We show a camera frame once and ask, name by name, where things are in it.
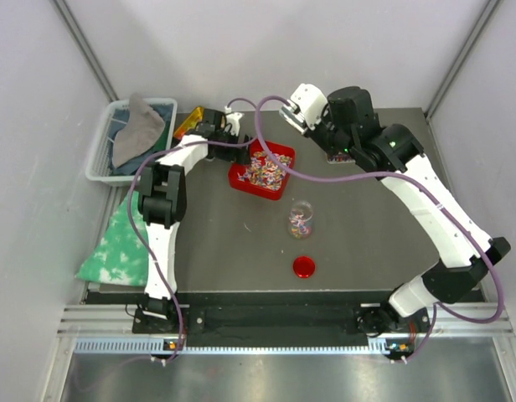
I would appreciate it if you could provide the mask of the red tin of lollipop candies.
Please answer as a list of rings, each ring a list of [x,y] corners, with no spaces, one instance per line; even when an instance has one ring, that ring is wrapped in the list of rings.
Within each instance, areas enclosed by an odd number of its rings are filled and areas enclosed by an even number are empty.
[[[236,190],[269,200],[279,200],[290,175],[274,163],[258,141],[250,145],[250,164],[233,163],[229,185]]]

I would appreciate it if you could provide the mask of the gold tin of gummy candies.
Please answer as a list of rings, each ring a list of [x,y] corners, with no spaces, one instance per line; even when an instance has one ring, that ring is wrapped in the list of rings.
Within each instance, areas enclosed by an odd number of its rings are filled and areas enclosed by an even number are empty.
[[[173,137],[177,140],[181,140],[189,130],[194,129],[202,121],[203,117],[204,108],[202,106],[195,107],[183,122],[180,123],[173,131]]]

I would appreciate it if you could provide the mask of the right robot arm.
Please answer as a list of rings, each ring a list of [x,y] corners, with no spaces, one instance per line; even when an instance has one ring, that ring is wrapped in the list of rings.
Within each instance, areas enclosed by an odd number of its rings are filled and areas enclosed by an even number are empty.
[[[436,175],[423,146],[399,123],[382,126],[370,93],[358,86],[324,95],[304,84],[291,97],[301,115],[302,134],[329,156],[346,152],[355,164],[395,195],[429,236],[439,260],[400,285],[380,309],[393,332],[419,310],[463,298],[510,251],[504,237],[475,224]]]

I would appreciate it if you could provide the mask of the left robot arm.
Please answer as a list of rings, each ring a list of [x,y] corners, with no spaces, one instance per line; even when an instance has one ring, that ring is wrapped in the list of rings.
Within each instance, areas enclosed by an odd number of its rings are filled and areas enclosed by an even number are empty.
[[[181,322],[175,277],[176,239],[187,209],[186,174],[204,159],[248,162],[250,140],[240,139],[244,114],[226,107],[205,109],[168,155],[149,162],[138,185],[137,209],[146,224],[148,274],[135,312],[134,333],[171,333]]]

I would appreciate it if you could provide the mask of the patterned tin of pastel candies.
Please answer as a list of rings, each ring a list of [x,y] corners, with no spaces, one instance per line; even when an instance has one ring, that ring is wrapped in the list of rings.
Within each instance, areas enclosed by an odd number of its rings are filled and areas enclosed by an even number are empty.
[[[337,153],[335,155],[327,154],[326,161],[329,164],[345,164],[354,162],[354,160],[346,153]]]

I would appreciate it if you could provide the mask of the clear plastic jar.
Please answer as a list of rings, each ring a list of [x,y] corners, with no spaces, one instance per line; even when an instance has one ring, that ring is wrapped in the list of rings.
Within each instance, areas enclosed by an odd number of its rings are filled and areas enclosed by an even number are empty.
[[[288,214],[288,230],[295,239],[306,239],[312,233],[313,209],[308,201],[295,201]]]

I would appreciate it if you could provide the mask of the blue green cloths in basket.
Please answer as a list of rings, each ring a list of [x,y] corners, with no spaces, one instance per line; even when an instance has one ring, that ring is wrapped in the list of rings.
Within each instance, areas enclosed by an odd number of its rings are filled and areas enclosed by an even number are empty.
[[[110,158],[109,161],[109,169],[110,169],[110,175],[111,176],[133,176],[137,169],[140,167],[142,162],[150,155],[152,155],[155,152],[160,152],[164,150],[167,147],[168,143],[168,137],[169,132],[171,130],[171,121],[173,118],[173,114],[175,112],[175,105],[169,104],[169,105],[152,105],[153,110],[155,110],[160,117],[162,117],[165,127],[163,129],[163,132],[161,136],[158,138],[156,143],[153,145],[152,148],[145,151],[143,154],[134,157],[133,159],[129,160],[128,162],[124,163],[120,167],[115,167],[112,163],[112,156],[113,156],[113,141],[116,138],[116,135],[119,131],[121,131],[127,124],[127,121],[129,120],[130,112],[129,110],[124,109],[117,109],[113,114],[113,119],[110,124],[110,129],[107,134],[107,140],[109,142],[109,150],[108,150],[108,157]]]

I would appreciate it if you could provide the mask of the grey cloth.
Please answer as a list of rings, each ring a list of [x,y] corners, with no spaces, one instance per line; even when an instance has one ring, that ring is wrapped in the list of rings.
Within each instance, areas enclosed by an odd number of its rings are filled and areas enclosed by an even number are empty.
[[[129,120],[113,140],[112,165],[119,168],[150,150],[160,138],[165,121],[137,93],[129,99]]]

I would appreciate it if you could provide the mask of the red jar lid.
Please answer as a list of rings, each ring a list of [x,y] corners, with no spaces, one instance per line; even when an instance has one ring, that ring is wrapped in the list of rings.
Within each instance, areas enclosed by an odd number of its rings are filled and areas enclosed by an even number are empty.
[[[300,279],[308,279],[315,273],[316,263],[309,256],[301,255],[293,261],[292,270]]]

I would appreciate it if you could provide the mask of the white plastic basket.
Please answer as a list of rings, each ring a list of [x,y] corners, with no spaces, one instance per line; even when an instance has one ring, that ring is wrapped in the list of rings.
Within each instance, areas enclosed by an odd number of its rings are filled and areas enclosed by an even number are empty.
[[[168,143],[165,149],[171,147],[171,137],[173,135],[174,124],[176,120],[178,103],[172,98],[145,98],[144,101],[150,106],[152,105],[175,105],[175,112],[171,121],[171,130],[169,132]],[[112,187],[122,187],[129,185],[132,182],[133,176],[111,176],[109,169],[108,150],[109,142],[107,134],[110,129],[110,124],[113,119],[113,114],[117,109],[129,110],[129,100],[117,100],[110,103],[102,112],[101,120],[95,131],[94,140],[87,158],[87,165],[85,168],[85,176],[94,182],[105,183]]]

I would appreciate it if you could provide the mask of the green white patterned cloth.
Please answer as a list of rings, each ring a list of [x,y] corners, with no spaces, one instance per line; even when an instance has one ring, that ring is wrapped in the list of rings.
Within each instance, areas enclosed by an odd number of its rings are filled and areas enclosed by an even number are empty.
[[[126,196],[93,253],[83,262],[76,278],[106,285],[144,287],[149,254],[138,239],[127,214]]]

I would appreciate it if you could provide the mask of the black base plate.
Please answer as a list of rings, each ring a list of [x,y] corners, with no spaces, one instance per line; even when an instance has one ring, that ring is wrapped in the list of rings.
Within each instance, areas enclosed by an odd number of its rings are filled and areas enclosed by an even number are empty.
[[[189,339],[204,337],[239,337],[245,333],[279,338],[286,334],[309,334],[319,337],[359,335],[377,337],[383,333],[416,334],[429,328],[426,311],[408,318],[393,320],[378,307],[337,305],[248,305],[191,306],[182,310],[183,333]]]

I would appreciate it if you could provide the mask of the aluminium rail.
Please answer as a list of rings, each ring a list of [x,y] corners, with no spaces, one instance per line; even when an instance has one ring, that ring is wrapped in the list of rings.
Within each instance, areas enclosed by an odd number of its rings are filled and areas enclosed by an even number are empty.
[[[470,318],[482,319],[493,313],[494,302],[466,302],[452,307],[454,312]],[[472,323],[454,317],[438,307],[430,312],[436,323],[432,335],[437,338],[492,338],[512,337],[512,323],[506,312],[491,323]],[[123,337],[132,333],[132,317],[122,305],[70,305],[64,309],[57,334],[71,337]]]

